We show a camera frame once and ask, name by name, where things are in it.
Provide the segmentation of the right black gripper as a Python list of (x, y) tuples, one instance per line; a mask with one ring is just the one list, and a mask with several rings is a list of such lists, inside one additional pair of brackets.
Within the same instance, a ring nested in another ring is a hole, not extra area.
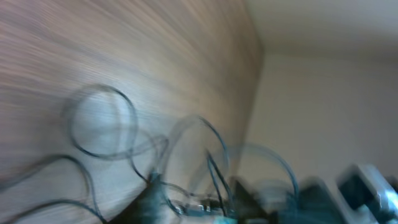
[(345, 224), (326, 183), (319, 177), (309, 177), (299, 185), (298, 200), (287, 196), (287, 208), (279, 211), (281, 224)]

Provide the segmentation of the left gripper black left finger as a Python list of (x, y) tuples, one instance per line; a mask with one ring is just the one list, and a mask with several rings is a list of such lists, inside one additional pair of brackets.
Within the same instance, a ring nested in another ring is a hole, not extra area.
[(153, 174), (145, 189), (109, 224), (157, 224), (165, 222), (163, 206), (177, 213), (177, 207), (166, 196), (162, 175)]

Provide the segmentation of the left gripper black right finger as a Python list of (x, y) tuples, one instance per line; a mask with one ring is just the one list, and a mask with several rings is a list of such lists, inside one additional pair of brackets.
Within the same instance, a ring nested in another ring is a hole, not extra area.
[(238, 224), (271, 224), (274, 222), (273, 216), (260, 206), (242, 178), (232, 177), (230, 183), (233, 191), (233, 210)]

